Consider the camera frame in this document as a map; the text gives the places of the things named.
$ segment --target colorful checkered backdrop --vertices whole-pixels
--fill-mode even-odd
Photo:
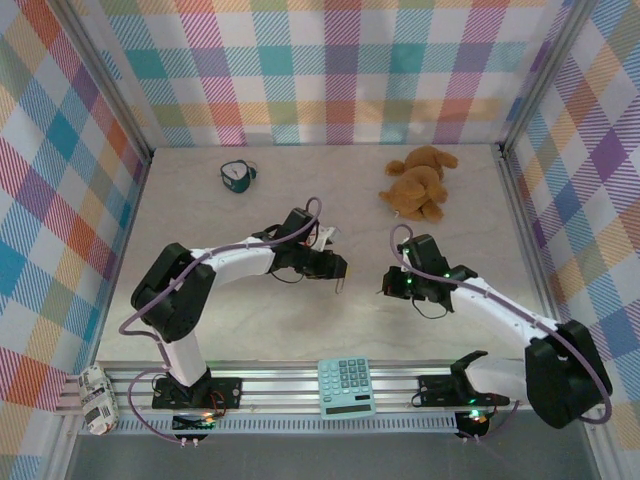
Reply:
[[[142,163],[44,0],[0,1],[0,479],[88,360]]]
[[[74,4],[149,142],[190,147],[497,141],[571,1]]]
[[[602,0],[518,143],[520,186],[565,318],[614,377],[640,469],[640,0]]]

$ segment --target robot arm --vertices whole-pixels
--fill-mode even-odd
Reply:
[[[600,403],[602,395],[594,380],[560,342],[543,331],[544,327],[576,348],[611,394],[611,381],[584,325],[575,320],[559,324],[537,315],[495,291],[467,267],[450,268],[429,235],[406,241],[398,246],[398,252],[413,268],[462,284],[428,280],[407,269],[391,267],[383,279],[385,295],[439,303],[450,312],[486,325],[505,341],[523,349],[523,359],[503,359],[478,351],[455,362],[451,367],[451,385],[462,404],[472,403],[482,394],[497,394],[530,403],[547,424],[562,428]],[[464,284],[472,288],[463,288]],[[507,306],[490,297],[503,300]],[[530,314],[535,324],[525,322],[508,306]]]
[[[309,212],[296,208],[282,225],[274,225],[255,233],[238,244],[260,244],[278,240],[308,225],[313,220]],[[307,278],[341,279],[346,275],[347,262],[331,250],[317,251],[306,245],[304,234],[285,243],[264,248],[240,248],[220,252],[198,264],[179,289],[143,315],[142,320],[153,327],[162,340],[172,381],[190,399],[189,389],[210,378],[195,335],[195,327],[213,288],[243,277],[262,275],[281,268],[293,268]],[[188,250],[178,243],[167,246],[135,289],[131,304],[139,310],[156,298],[189,264],[207,251]],[[200,403],[198,399],[191,404]]]

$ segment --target brown teddy bear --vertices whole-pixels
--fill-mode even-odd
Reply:
[[[438,204],[446,202],[448,196],[442,185],[442,166],[456,168],[458,159],[431,146],[420,147],[404,163],[394,160],[387,165],[387,175],[400,178],[379,196],[401,217],[437,223],[444,215]]]

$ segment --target teal calculator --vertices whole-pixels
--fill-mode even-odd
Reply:
[[[325,420],[349,420],[376,413],[369,361],[345,357],[318,362],[320,416]]]

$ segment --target plaid fabric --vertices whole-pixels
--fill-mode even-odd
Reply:
[[[570,4],[75,3],[150,143],[173,147],[497,141]]]
[[[640,468],[640,2],[601,1],[517,146],[520,187],[565,318],[614,377]]]
[[[30,479],[95,339],[142,163],[45,0],[1,10],[0,479]]]

